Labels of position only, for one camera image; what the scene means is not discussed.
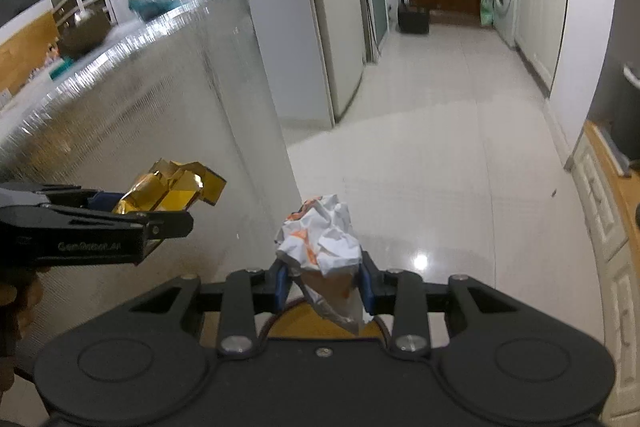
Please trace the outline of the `person left hand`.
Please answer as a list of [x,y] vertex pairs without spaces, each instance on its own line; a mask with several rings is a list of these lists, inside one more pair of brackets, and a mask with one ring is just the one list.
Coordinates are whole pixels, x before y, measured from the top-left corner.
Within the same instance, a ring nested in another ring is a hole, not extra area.
[[34,321],[35,306],[42,295],[36,272],[28,273],[18,285],[1,285],[1,392],[8,391],[14,383],[16,344]]

